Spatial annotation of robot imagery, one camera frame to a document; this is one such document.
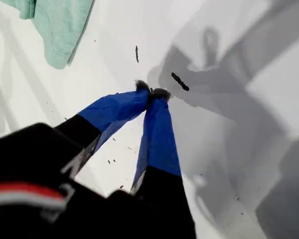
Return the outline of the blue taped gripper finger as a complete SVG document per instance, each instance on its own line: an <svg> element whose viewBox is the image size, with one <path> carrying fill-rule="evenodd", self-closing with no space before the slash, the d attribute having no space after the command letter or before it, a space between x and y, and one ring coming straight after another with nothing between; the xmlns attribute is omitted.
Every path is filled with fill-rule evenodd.
<svg viewBox="0 0 299 239"><path fill-rule="evenodd" d="M157 88L146 110L136 173L131 192L140 190L164 199L186 199L168 108L170 93Z"/></svg>
<svg viewBox="0 0 299 239"><path fill-rule="evenodd" d="M59 132L83 147L61 168L61 172L75 177L114 133L145 111L149 102L150 87L137 80L134 91L101 97L56 126Z"/></svg>

